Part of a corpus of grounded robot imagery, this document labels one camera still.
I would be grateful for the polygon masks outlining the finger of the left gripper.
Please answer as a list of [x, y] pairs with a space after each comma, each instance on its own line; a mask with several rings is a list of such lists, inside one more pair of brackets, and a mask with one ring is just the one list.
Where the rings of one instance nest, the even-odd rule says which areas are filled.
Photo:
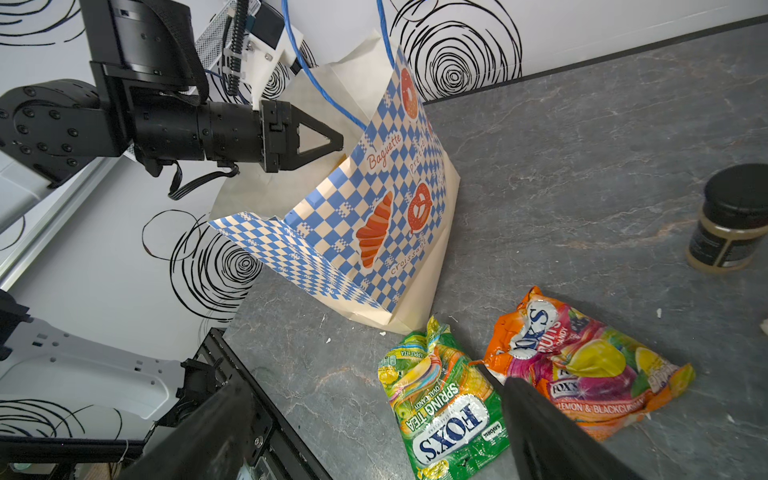
[[302, 168], [328, 154], [340, 152], [343, 135], [296, 106], [291, 107], [290, 167]]

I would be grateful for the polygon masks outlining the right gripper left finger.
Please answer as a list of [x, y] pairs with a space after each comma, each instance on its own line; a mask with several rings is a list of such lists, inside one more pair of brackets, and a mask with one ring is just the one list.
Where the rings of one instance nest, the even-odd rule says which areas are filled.
[[247, 384], [230, 381], [121, 479], [235, 479], [253, 445], [255, 402]]

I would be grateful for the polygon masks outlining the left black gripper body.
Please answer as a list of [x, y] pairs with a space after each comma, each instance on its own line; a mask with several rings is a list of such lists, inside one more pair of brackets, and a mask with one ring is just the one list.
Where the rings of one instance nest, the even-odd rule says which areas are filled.
[[293, 106], [284, 101], [260, 102], [263, 160], [266, 173], [294, 171], [299, 165], [298, 125], [293, 119]]

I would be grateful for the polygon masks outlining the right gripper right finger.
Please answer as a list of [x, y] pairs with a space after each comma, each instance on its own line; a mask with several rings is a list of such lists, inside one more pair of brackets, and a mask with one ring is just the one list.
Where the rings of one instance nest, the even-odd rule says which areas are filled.
[[526, 381], [506, 380], [500, 396], [510, 449], [521, 479], [640, 477]]

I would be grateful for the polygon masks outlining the orange pink Fox's candy bag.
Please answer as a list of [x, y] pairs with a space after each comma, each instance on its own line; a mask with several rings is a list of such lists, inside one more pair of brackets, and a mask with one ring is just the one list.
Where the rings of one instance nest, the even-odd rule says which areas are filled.
[[681, 396], [695, 379], [632, 337], [533, 287], [495, 324], [482, 364], [532, 385], [603, 441]]

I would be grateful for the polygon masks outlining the green Fox's spring tea bag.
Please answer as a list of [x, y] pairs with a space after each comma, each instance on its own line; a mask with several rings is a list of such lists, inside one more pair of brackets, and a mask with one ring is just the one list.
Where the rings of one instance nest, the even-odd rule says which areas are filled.
[[378, 365], [378, 379], [418, 479], [469, 479], [510, 446], [502, 401], [432, 317]]

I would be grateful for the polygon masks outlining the blue checkered paper bag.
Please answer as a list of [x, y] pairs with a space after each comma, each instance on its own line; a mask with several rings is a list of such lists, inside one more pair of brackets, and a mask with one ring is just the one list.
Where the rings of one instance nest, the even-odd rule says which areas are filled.
[[460, 178], [404, 53], [373, 34], [300, 74], [286, 97], [340, 132], [342, 150], [293, 172], [246, 169], [221, 189], [210, 226], [349, 320], [424, 328]]

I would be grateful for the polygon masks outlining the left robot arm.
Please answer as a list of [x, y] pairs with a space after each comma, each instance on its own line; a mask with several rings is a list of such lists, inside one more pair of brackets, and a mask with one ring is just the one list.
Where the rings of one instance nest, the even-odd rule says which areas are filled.
[[[17, 174], [55, 189], [99, 157], [133, 149], [153, 176], [210, 160], [233, 177], [243, 163], [293, 171], [343, 146], [342, 135], [284, 101], [258, 110], [213, 102], [191, 12], [175, 1], [84, 1], [92, 83], [62, 79], [1, 98], [1, 149]], [[165, 361], [98, 344], [32, 317], [1, 297], [1, 444], [73, 446], [69, 402], [173, 427], [218, 389], [212, 365]]]

